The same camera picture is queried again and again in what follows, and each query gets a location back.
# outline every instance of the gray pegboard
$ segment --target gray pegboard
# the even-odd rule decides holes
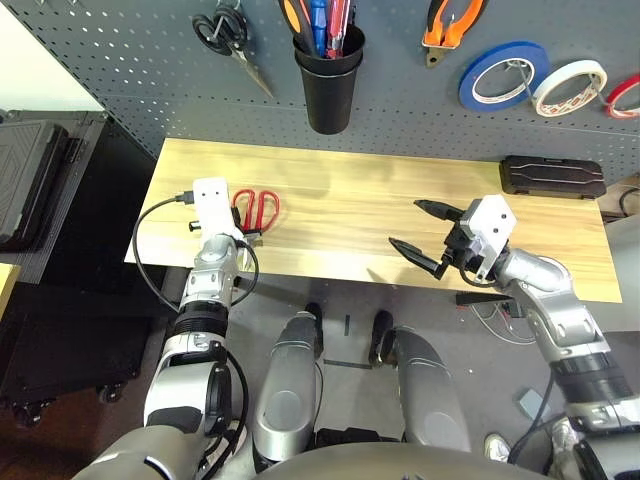
[[[430,70],[419,46],[428,0],[360,0],[364,61],[350,125],[333,136],[307,124],[291,36],[274,0],[242,4],[252,34],[248,56],[271,85],[273,100],[233,59],[195,37],[189,17],[211,14],[216,0],[1,1],[154,155],[165,136],[174,136],[473,160],[506,154],[590,159],[602,164],[608,183],[640,169],[640,123],[610,119],[597,100],[573,114],[544,118],[527,102],[476,113],[457,99],[468,63],[516,39],[545,46],[554,68],[598,60],[609,75],[604,92],[610,92],[640,69],[637,0],[615,6],[604,0],[489,0],[462,46]],[[465,2],[453,3],[459,14]],[[506,79],[492,75],[483,88],[505,90]]]

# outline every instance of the white tape roll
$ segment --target white tape roll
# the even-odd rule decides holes
[[[587,88],[578,93],[576,96],[564,100],[560,103],[545,104],[544,100],[549,94],[558,88],[561,84],[580,75],[593,75],[593,84],[589,84]],[[547,78],[533,92],[531,99],[536,107],[536,112],[543,117],[559,117],[567,113],[574,112],[584,107],[587,103],[598,96],[607,84],[607,72],[604,71],[602,65],[595,60],[580,60],[559,68]]]

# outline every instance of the wooden tabletop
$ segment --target wooden tabletop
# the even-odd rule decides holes
[[[11,296],[13,286],[18,280],[19,273],[19,266],[0,263],[0,321],[2,320],[4,309],[7,307],[7,303],[9,303],[9,297]]]
[[[327,152],[169,138],[143,209],[192,188],[194,179],[225,177],[241,188],[275,191],[280,217],[256,248],[265,273],[399,285],[472,289],[455,270],[441,281],[404,260],[387,237],[405,240],[440,260],[452,227],[414,206],[426,198],[465,209],[502,193],[498,164],[434,158]],[[556,258],[571,271],[583,300],[620,302],[598,205],[505,195],[518,218],[511,245]],[[193,266],[199,249],[193,206],[161,207],[139,232],[142,261]],[[133,261],[129,249],[127,261]]]

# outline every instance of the tape roll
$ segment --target tape roll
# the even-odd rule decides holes
[[[609,94],[607,98],[607,115],[612,118],[637,118],[640,117],[640,106],[629,110],[618,110],[616,103],[620,100],[620,97],[626,95],[629,90],[640,85],[640,73],[634,75],[631,78],[626,79],[620,85],[613,89],[613,92]]]
[[[563,100],[560,103],[546,104],[545,99],[560,85],[572,78],[580,75],[593,75],[595,87],[589,83],[587,88],[577,95]],[[559,117],[567,113],[575,112],[579,108],[584,107],[587,103],[598,96],[604,86],[607,84],[607,72],[604,71],[602,65],[595,60],[579,60],[569,63],[559,68],[536,88],[533,92],[533,105],[536,107],[538,115],[543,117]]]
[[[502,63],[516,61],[529,67],[527,84],[531,91],[540,85],[551,70],[546,50],[536,43],[517,41],[499,45],[480,55],[467,67],[458,87],[460,103],[471,110],[495,112],[526,100],[528,94],[524,83],[495,97],[480,95],[477,91],[478,82],[489,70]]]

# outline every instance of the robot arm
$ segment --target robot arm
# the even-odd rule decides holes
[[[231,422],[225,336],[243,234],[223,178],[196,180],[193,196],[202,249],[147,393],[144,427],[117,440],[76,480],[193,479],[207,446]]]
[[[569,271],[551,258],[508,247],[516,219],[501,195],[474,200],[466,211],[428,200],[415,203],[454,222],[441,262],[400,240],[390,242],[438,279],[452,266],[467,283],[493,287],[523,307],[565,397],[567,417],[585,433],[576,452],[582,470],[640,468],[628,447],[640,441],[640,396],[629,388],[598,324],[576,297]],[[613,478],[609,473],[602,478]]]

